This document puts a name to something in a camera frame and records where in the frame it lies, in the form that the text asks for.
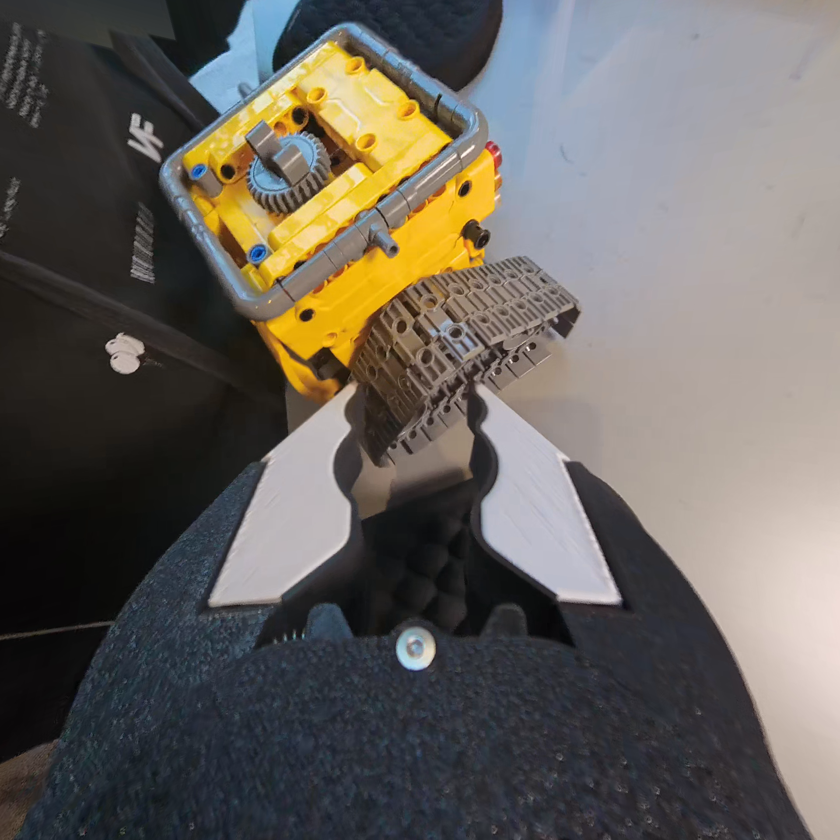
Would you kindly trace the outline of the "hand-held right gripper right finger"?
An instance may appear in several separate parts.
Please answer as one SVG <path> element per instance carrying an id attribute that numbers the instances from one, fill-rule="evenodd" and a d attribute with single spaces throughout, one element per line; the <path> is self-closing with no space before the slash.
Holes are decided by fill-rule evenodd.
<path id="1" fill-rule="evenodd" d="M 558 603 L 622 606 L 568 456 L 486 385 L 470 394 L 470 429 L 481 548 Z"/>

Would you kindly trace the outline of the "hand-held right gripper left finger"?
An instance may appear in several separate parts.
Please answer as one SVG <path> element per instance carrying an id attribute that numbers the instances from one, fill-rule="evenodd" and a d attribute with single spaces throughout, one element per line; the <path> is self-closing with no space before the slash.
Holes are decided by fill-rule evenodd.
<path id="1" fill-rule="evenodd" d="M 345 387 L 262 459 L 209 607 L 342 598 L 360 582 L 364 538 L 352 488 L 363 414 L 364 389 Z"/>

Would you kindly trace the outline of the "yellow toy brick bulldozer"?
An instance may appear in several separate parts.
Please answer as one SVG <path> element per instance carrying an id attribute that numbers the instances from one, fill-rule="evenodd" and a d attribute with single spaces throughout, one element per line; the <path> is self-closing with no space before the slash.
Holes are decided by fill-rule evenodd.
<path id="1" fill-rule="evenodd" d="M 501 161 L 476 106 L 347 22 L 172 153 L 159 182 L 288 383 L 322 405 L 379 310 L 482 264 Z"/>

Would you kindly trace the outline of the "black quilted wrist rest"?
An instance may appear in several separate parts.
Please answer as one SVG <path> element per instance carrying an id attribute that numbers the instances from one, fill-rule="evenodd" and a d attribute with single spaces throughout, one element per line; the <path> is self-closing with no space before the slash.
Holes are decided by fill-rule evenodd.
<path id="1" fill-rule="evenodd" d="M 486 66 L 502 15 L 502 1 L 300 1 L 273 48 L 271 68 L 286 65 L 331 27 L 356 23 L 461 91 Z"/>

